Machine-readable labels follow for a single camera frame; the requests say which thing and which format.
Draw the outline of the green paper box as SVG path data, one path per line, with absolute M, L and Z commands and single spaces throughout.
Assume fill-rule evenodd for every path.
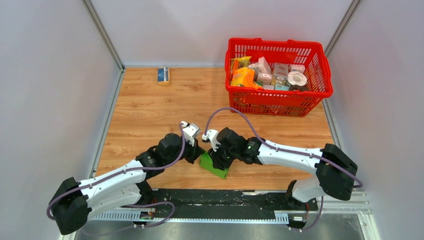
M 225 168 L 224 170 L 214 168 L 213 166 L 213 160 L 209 156 L 207 152 L 204 152 L 199 157 L 199 165 L 201 168 L 207 170 L 208 172 L 212 173 L 213 175 L 225 180 L 228 176 L 229 168 Z

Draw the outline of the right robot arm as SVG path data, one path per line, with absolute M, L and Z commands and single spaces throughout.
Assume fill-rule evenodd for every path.
M 308 179 L 290 182 L 285 203 L 293 210 L 321 196 L 351 199 L 358 166 L 334 144 L 327 143 L 324 148 L 293 147 L 264 138 L 245 139 L 227 127 L 208 130 L 202 141 L 211 145 L 208 154 L 215 169 L 224 170 L 240 160 L 248 165 L 277 165 L 311 174 Z

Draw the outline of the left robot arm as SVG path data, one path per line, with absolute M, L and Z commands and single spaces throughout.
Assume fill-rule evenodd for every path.
M 122 167 L 80 181 L 74 177 L 63 180 L 48 203 L 46 215 L 56 222 L 62 235 L 68 235 L 109 210 L 129 205 L 148 207 L 153 194 L 147 180 L 179 160 L 193 164 L 203 153 L 198 140 L 191 143 L 169 133 Z

